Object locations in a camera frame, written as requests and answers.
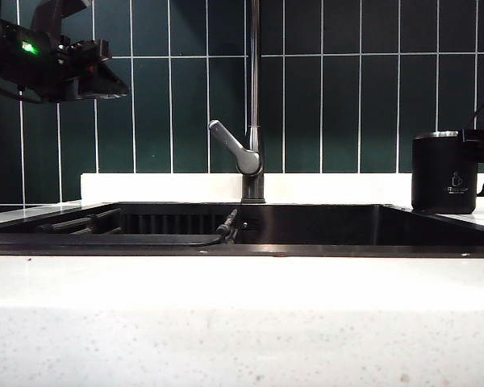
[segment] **black cable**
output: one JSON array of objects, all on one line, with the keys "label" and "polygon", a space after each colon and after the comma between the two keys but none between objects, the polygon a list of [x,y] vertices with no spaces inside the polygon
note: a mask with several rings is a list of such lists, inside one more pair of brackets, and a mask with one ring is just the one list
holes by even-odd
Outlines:
[{"label": "black cable", "polygon": [[480,107],[475,111],[474,115],[472,116],[471,120],[462,128],[462,140],[465,141],[465,131],[471,125],[471,123],[475,120],[481,110],[484,109],[484,102],[480,105]]},{"label": "black cable", "polygon": [[21,102],[26,102],[26,103],[35,103],[35,104],[38,104],[38,105],[41,104],[41,103],[44,103],[43,100],[35,100],[35,99],[32,99],[32,98],[24,97],[23,95],[11,93],[10,91],[3,89],[2,87],[0,87],[0,95],[3,95],[4,97],[8,97],[8,98],[13,98],[16,101],[21,101]]}]

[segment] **gray faucet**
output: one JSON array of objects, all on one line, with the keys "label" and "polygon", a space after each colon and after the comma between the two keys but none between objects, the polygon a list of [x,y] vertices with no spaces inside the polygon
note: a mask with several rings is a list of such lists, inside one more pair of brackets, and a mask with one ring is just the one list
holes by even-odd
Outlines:
[{"label": "gray faucet", "polygon": [[218,120],[208,124],[211,134],[236,158],[242,173],[242,202],[265,203],[264,199],[264,147],[260,129],[260,61],[261,29],[260,0],[251,0],[251,110],[246,132],[246,148]]}]

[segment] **kitchen sink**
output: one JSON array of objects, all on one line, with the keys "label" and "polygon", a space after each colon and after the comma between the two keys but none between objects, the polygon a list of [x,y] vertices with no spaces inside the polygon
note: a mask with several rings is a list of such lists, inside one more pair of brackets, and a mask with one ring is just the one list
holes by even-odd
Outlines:
[{"label": "kitchen sink", "polygon": [[[219,225],[230,214],[236,216],[229,232],[219,238]],[[385,205],[129,202],[0,224],[0,252],[20,248],[51,253],[117,248],[119,253],[133,255],[135,250],[173,254],[177,248],[186,253],[226,255],[237,248],[237,254],[277,251],[258,248],[263,245],[295,246],[294,254],[317,246],[318,255],[323,253],[319,246],[353,247],[351,251],[346,248],[346,254],[353,254],[355,247],[362,253],[364,247],[441,246],[459,252],[459,247],[484,246],[484,227]],[[253,247],[244,250],[240,246]]]}]

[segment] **white backsplash ledge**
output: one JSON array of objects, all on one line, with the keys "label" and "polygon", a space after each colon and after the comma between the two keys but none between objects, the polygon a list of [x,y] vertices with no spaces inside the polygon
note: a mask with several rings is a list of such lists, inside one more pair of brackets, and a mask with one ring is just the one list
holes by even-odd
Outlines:
[{"label": "white backsplash ledge", "polygon": [[[482,186],[484,174],[479,174]],[[83,204],[96,202],[239,202],[238,173],[85,173]],[[410,173],[266,173],[267,203],[411,206]],[[477,208],[484,206],[478,198]]]}]

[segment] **white countertop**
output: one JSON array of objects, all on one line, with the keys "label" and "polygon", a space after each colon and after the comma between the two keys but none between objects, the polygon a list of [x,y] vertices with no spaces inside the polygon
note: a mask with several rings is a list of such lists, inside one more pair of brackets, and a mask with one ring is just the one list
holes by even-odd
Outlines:
[{"label": "white countertop", "polygon": [[484,387],[484,259],[0,257],[2,385]]}]

